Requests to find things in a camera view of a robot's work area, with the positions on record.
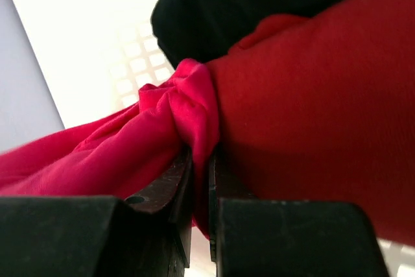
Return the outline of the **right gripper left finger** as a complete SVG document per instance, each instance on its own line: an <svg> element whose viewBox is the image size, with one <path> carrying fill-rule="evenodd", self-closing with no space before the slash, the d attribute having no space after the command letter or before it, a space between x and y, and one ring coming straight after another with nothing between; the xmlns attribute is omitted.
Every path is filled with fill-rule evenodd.
<svg viewBox="0 0 415 277"><path fill-rule="evenodd" d="M2 197L1 275L183 276L192 198L189 149L125 200Z"/></svg>

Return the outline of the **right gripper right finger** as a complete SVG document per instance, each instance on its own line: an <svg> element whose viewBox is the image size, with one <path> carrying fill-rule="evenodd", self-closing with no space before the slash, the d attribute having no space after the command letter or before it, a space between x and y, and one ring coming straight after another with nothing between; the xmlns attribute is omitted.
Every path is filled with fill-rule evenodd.
<svg viewBox="0 0 415 277"><path fill-rule="evenodd" d="M218 276L388 276L360 207L258 199L220 152L209 162L209 244Z"/></svg>

